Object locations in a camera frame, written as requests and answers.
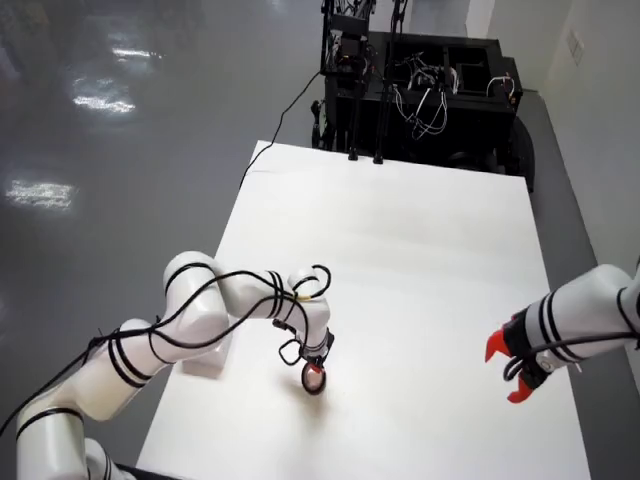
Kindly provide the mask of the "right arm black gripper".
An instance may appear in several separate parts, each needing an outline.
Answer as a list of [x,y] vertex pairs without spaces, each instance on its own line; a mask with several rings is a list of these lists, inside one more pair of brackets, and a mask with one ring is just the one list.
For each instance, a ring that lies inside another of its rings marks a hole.
[[487,339],[485,362],[489,362],[496,353],[511,358],[503,371],[505,381],[517,377],[517,389],[507,396],[510,403],[526,401],[548,378],[549,373],[537,363],[533,350],[546,345],[549,340],[543,309],[517,312]]

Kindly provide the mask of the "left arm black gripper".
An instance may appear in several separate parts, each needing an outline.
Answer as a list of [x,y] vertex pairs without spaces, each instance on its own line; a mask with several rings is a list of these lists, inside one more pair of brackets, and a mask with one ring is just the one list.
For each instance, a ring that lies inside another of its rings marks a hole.
[[300,355],[307,362],[306,375],[320,375],[325,368],[325,362],[334,343],[334,335],[329,328],[326,329],[323,340],[316,346],[303,346]]

